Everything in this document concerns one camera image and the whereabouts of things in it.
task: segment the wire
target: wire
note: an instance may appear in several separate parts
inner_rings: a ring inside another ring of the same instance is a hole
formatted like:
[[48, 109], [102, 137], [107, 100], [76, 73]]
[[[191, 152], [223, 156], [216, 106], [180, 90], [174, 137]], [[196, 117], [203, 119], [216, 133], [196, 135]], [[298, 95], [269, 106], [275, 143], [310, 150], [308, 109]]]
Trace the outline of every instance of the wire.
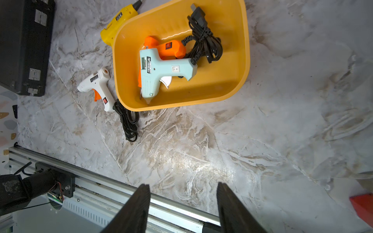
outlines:
[[32, 176], [33, 174], [26, 173], [25, 170], [22, 170], [22, 173], [25, 174], [26, 176]]
[[30, 206], [30, 207], [25, 207], [25, 208], [23, 208], [23, 209], [21, 209], [21, 210], [25, 210], [25, 209], [32, 208], [32, 207], [36, 207], [36, 206], [39, 206], [39, 205], [34, 205], [34, 206]]
[[207, 57], [209, 63], [218, 61], [223, 54], [223, 47], [219, 37], [214, 37], [205, 20], [205, 13], [200, 7], [197, 7], [191, 16], [188, 16], [189, 27], [192, 29], [193, 36], [187, 36], [181, 42], [185, 46], [188, 42], [195, 40], [192, 50], [184, 58], [191, 58], [192, 64], [203, 57]]
[[126, 109], [119, 101], [119, 99], [116, 100], [114, 103], [113, 109], [118, 113], [120, 117], [120, 121], [123, 126], [124, 135], [126, 136], [126, 139], [130, 142], [135, 142], [137, 140], [137, 126], [136, 123], [139, 121], [139, 113], [135, 113], [135, 119], [132, 118], [132, 111], [129, 111]]
[[43, 193], [43, 195], [49, 193], [50, 191], [52, 191], [55, 186], [56, 186], [56, 184], [54, 184], [53, 187], [51, 187], [46, 193]]
[[61, 188], [61, 183], [57, 181], [57, 183], [60, 185], [60, 192], [61, 192], [61, 198], [62, 198], [62, 201], [65, 200], [65, 198], [63, 197], [63, 194], [62, 194], [62, 188]]
[[32, 162], [28, 162], [23, 167], [21, 167], [20, 169], [18, 169], [13, 175], [17, 175], [18, 173], [20, 173], [21, 171], [23, 171], [26, 167], [30, 166], [31, 164], [32, 164]]

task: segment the yellow glue gun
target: yellow glue gun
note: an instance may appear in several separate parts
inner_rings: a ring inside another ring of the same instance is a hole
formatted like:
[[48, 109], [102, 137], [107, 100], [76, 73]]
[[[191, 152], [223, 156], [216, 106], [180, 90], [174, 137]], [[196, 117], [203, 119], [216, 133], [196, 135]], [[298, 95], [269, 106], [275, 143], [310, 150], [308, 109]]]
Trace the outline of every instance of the yellow glue gun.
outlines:
[[123, 7], [112, 19], [112, 21], [101, 31], [101, 39], [105, 44], [112, 46], [114, 37], [116, 36], [118, 29], [124, 24], [127, 19], [135, 17], [138, 15], [137, 11], [139, 10], [142, 4], [142, 0], [138, 0], [134, 4], [130, 4], [126, 7]]

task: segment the marble floor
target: marble floor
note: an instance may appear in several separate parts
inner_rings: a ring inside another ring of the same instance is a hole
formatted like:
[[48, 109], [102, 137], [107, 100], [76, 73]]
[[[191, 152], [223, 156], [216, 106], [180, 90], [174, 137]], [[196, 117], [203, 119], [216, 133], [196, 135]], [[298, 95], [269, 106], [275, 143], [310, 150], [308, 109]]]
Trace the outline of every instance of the marble floor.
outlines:
[[[348, 197], [373, 178], [373, 2], [245, 1], [243, 87], [221, 102], [141, 112], [129, 143], [118, 115], [76, 87], [104, 66], [116, 97], [100, 31], [133, 2], [57, 0], [46, 94], [19, 97], [19, 145], [212, 214], [225, 182], [268, 232], [369, 229]], [[139, 13], [165, 2], [145, 0]]]

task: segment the power cord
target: power cord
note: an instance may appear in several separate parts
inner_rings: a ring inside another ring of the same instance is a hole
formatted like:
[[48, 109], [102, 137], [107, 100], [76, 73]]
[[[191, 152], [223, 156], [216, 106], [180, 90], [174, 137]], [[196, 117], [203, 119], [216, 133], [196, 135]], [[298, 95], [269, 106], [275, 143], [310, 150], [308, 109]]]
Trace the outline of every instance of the power cord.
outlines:
[[188, 42], [195, 40], [195, 44], [184, 58], [191, 58], [193, 65], [197, 64], [197, 61], [203, 56], [207, 57], [209, 63], [218, 61], [223, 54], [220, 38], [214, 37], [210, 28], [207, 26], [203, 10], [200, 7], [195, 7], [194, 4], [192, 4], [191, 9], [193, 13], [191, 16], [188, 16], [188, 20], [193, 36], [187, 36], [181, 42], [185, 46]]
[[120, 121], [123, 126], [124, 134], [126, 136], [126, 139], [130, 142], [135, 142], [137, 140], [137, 126], [136, 123], [139, 121], [139, 113], [135, 113], [135, 119], [132, 118], [132, 111], [129, 111], [126, 109], [119, 101], [119, 99], [116, 100], [114, 103], [113, 109], [116, 111], [116, 113], [120, 116]]

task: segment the orange glue gun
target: orange glue gun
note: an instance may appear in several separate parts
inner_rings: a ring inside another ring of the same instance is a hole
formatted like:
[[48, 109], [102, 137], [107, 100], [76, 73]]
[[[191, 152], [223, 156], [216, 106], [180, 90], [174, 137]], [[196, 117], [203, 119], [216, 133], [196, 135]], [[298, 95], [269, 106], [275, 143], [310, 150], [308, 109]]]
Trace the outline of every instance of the orange glue gun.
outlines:
[[[144, 43], [145, 49], [148, 48], [157, 48], [159, 57], [162, 60], [165, 60], [167, 57], [176, 57], [181, 59], [185, 57], [187, 52], [185, 46], [178, 40], [171, 40], [164, 44], [159, 44], [159, 42], [151, 36], [145, 38]], [[138, 77], [138, 86], [141, 87], [141, 72], [139, 70], [139, 77]]]

